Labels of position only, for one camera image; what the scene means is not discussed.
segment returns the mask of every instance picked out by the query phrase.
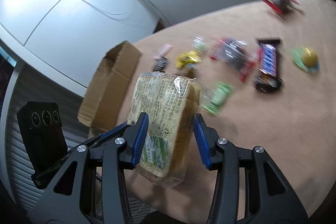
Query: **chocolate bar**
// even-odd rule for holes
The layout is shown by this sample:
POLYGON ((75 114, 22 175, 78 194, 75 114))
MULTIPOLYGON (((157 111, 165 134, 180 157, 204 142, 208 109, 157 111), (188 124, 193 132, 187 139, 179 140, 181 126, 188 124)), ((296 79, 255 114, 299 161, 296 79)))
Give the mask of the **chocolate bar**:
POLYGON ((255 79, 256 89, 262 92, 273 92, 282 85, 279 77, 280 54, 278 46, 280 39, 258 39, 261 48, 260 74, 255 79))

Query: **wooden table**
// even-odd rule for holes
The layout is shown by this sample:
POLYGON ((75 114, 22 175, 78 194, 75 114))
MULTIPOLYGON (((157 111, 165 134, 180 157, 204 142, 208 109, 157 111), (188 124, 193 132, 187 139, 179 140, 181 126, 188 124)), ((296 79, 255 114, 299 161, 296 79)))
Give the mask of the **wooden table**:
MULTIPOLYGON (((336 178, 336 4, 330 0, 298 0, 303 12, 294 11, 282 20, 261 1, 217 11, 175 25, 136 43, 143 53, 129 86, 119 122, 140 73, 151 71, 154 53, 165 43, 174 48, 167 55, 166 72, 174 73, 174 57, 192 49, 196 36, 209 43, 230 36, 250 45, 256 38, 280 37, 283 89, 275 94, 258 93, 250 78, 245 84, 221 62, 203 58, 197 78, 214 89, 218 81, 235 86, 223 110, 211 117, 202 110, 207 125, 236 146, 263 146, 286 176, 308 215, 322 203, 336 178), (294 65, 290 50, 309 46, 320 59, 320 73, 312 76, 294 65)), ((216 171, 201 163, 194 136, 184 182, 164 189, 136 171, 126 171, 127 187, 153 208, 186 223, 206 223, 216 171)), ((240 181, 239 218, 244 211, 244 178, 240 181)))

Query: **cardboard box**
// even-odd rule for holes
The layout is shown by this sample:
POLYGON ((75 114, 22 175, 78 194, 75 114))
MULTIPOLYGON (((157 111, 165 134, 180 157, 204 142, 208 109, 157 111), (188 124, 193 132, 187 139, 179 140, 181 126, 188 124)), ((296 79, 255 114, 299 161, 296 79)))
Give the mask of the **cardboard box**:
POLYGON ((141 55, 128 41, 107 52, 79 108, 77 117, 82 124, 104 131, 115 127, 128 84, 141 55))

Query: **bread slice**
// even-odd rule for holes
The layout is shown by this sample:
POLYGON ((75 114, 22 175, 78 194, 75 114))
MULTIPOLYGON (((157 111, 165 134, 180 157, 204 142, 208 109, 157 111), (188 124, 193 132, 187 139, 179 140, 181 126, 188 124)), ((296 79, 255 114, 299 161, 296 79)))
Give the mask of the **bread slice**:
POLYGON ((140 165, 149 173, 163 178, 180 173, 186 167, 199 101, 200 89, 187 77, 166 73, 144 73, 139 77, 128 123, 135 123, 141 112, 149 115, 140 160, 140 165))

